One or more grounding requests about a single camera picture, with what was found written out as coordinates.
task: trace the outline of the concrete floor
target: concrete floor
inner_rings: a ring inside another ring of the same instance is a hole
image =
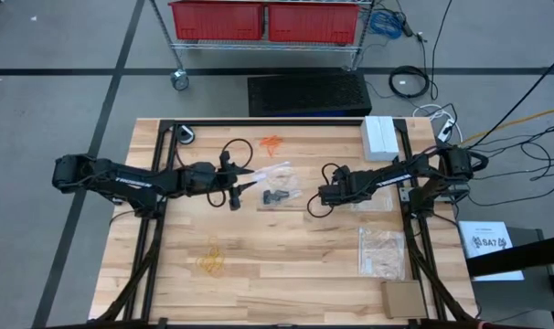
[[[166,0],[157,2],[171,24]],[[428,65],[447,2],[402,0],[411,27],[429,41]],[[396,6],[392,0],[385,5]],[[135,1],[128,0],[7,0],[0,5],[0,328],[26,328],[33,323],[72,202],[72,196],[63,196],[49,183],[53,160],[87,152],[101,111],[105,114],[110,109],[108,101],[103,104],[105,98],[114,96],[103,139],[98,139],[99,156],[117,162],[126,155],[136,118],[248,115],[246,75],[197,71],[189,89],[178,93],[158,71],[133,75],[120,70],[172,69],[175,65],[148,4],[138,13],[128,58],[121,56],[134,6]],[[381,37],[368,36],[366,44],[381,41]],[[188,69],[348,64],[347,55],[242,51],[192,51],[183,60]],[[456,106],[465,136],[483,131],[510,109],[538,78],[538,70],[553,60],[554,0],[454,1],[436,54],[440,71],[436,103]],[[114,70],[117,63],[119,70]],[[373,47],[362,66],[421,63],[417,43],[403,37],[385,48]],[[367,76],[382,95],[390,95],[387,78],[385,74]],[[409,87],[412,81],[406,81]],[[408,116],[413,109],[406,101],[380,99],[374,93],[371,100],[373,114]],[[415,102],[431,100],[426,95]],[[554,75],[541,83],[511,119],[552,108]],[[554,116],[548,116],[495,133],[493,138],[538,133],[553,124]],[[553,137],[540,142],[554,156]],[[483,174],[542,165],[512,150],[496,157]],[[472,182],[473,196],[489,203],[540,194],[554,186],[554,177],[537,182],[529,178],[518,175]],[[554,236],[554,194],[496,207],[476,207],[464,200],[461,210],[462,220],[504,220],[509,226],[542,228],[545,237]],[[94,194],[86,196],[48,324],[86,320],[111,213],[111,204]],[[479,303],[487,320],[523,311],[498,309],[490,301]],[[509,323],[553,325],[543,312]]]

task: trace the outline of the cardboard box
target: cardboard box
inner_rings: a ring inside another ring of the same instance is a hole
[[[383,308],[389,319],[426,318],[418,281],[384,281],[380,285]]]

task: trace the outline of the red bin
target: red bin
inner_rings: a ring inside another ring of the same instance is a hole
[[[262,4],[180,1],[169,4],[178,39],[259,40]]]
[[[270,4],[269,40],[354,43],[358,5]]]

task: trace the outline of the black metal frame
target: black metal frame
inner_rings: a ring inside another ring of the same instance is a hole
[[[362,119],[340,119],[340,120],[320,120],[320,119],[258,119],[258,120],[186,120],[186,121],[175,121],[175,120],[162,120],[159,123],[158,133],[157,133],[157,139],[155,142],[155,149],[154,149],[154,159],[152,163],[152,170],[156,171],[159,168],[160,162],[161,162],[161,156],[163,152],[164,147],[164,139],[165,134],[167,132],[173,131],[177,126],[181,124],[186,124],[189,126],[358,126],[362,123]],[[412,157],[412,151],[410,148],[410,139],[409,134],[407,132],[407,124],[404,119],[394,119],[393,123],[395,125],[396,130],[400,133],[401,141],[403,145],[403,150],[406,158]],[[166,162],[166,168],[171,169],[173,167],[174,162],[174,150],[175,147],[173,145],[176,144],[176,134],[171,134],[170,139],[170,147],[169,152],[167,155],[167,162]],[[412,186],[417,186],[417,179],[413,178],[411,180]],[[151,263],[149,264],[149,272],[147,275],[147,281],[145,286],[145,292],[144,292],[144,301],[143,301],[143,307],[141,310],[141,317],[140,322],[147,324],[149,321],[149,315],[151,311],[151,303],[153,300],[153,294],[154,294],[154,284],[156,279],[156,272],[157,272],[157,262],[159,259],[159,251],[161,247],[161,238],[163,237],[163,230],[164,230],[164,223],[165,223],[165,207],[167,204],[167,200],[162,200],[162,210],[164,214],[159,219],[147,219],[143,218],[141,222],[141,226],[139,228],[139,235],[137,238],[137,244],[135,248],[135,254],[133,259],[133,272],[132,277],[137,271],[140,270],[142,266],[142,260],[144,260],[144,246],[147,240],[147,233],[149,228],[149,222],[151,220],[156,220],[155,224],[155,230],[154,230],[154,240],[153,240],[153,247],[154,247],[154,253],[153,259]],[[401,202],[401,212],[403,216],[403,223],[404,223],[404,229],[406,235],[413,235],[413,228],[411,226],[411,216],[408,207],[406,207],[406,204]],[[425,221],[425,218],[420,218],[420,227],[421,227],[421,240],[422,245],[424,247],[426,260],[430,263],[431,270],[433,273],[437,274],[437,270],[435,268],[435,262],[433,259],[433,251],[431,247],[431,239],[429,235],[429,230],[427,227],[427,222]],[[421,274],[420,269],[417,266],[417,263],[414,261],[412,256],[410,255],[410,264],[412,269],[412,275],[413,279],[420,282],[421,286],[421,292],[423,294],[423,285],[421,281]],[[445,311],[443,309],[443,303],[442,298],[440,295],[433,289],[431,286],[431,290],[433,292],[433,299],[435,303],[436,310],[438,310],[438,319],[441,321],[446,320]],[[124,313],[123,313],[123,320],[125,322],[132,321],[133,319],[133,313],[134,313],[134,301],[136,298],[136,290],[132,291],[131,296],[129,297],[127,303],[124,307]],[[166,324],[165,328],[216,328],[216,327],[222,327],[223,329],[236,329],[236,328],[259,328],[259,329],[265,329],[265,328],[275,328],[275,325],[192,325],[192,324]],[[284,328],[305,328],[305,329],[336,329],[336,328],[378,328],[378,329],[398,329],[398,328],[405,328],[405,325],[288,325],[284,326]],[[409,320],[408,324],[409,328],[417,327],[417,321],[416,320]]]

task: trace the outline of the wooden tabletop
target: wooden tabletop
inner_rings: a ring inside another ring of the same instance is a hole
[[[428,119],[406,118],[406,122],[415,154],[434,144]],[[157,119],[137,121],[127,165],[150,168],[158,124]],[[326,218],[313,218],[305,210],[308,199],[325,183],[320,173],[324,164],[348,165],[351,170],[389,165],[363,160],[358,126],[193,129],[196,140],[179,149],[185,164],[202,161],[218,165],[224,144],[233,138],[244,138],[254,149],[249,168],[289,161],[298,176],[302,195],[276,207],[265,207],[261,202],[263,184],[257,184],[244,191],[241,209],[237,211],[230,211],[228,204],[211,207],[206,196],[170,200],[151,322],[167,317],[171,324],[406,323],[385,317],[380,293],[382,280],[358,273],[358,228],[402,232],[397,188],[380,189],[372,201],[360,204],[363,206],[360,208],[337,207]],[[272,135],[282,138],[282,143],[270,155],[260,142]],[[234,143],[229,150],[238,165],[246,161],[248,148],[244,143]],[[246,180],[246,176],[242,177],[239,183]],[[212,195],[212,201],[218,203],[219,195]],[[315,213],[327,210],[318,204],[318,201],[312,204]],[[129,209],[117,207],[114,215]],[[436,213],[453,218],[447,205],[437,204]],[[455,299],[474,316],[474,293],[458,232],[438,218],[429,218],[428,223],[438,274]],[[139,224],[140,220],[132,215],[112,223],[89,318],[101,315],[128,281]],[[216,257],[221,269],[210,274],[199,265],[211,249],[224,258],[221,261]],[[405,267],[409,279],[406,250]],[[423,286],[433,318],[429,283],[424,281]],[[140,286],[138,296],[142,295]],[[142,298],[137,298],[135,317],[139,316],[141,301]]]

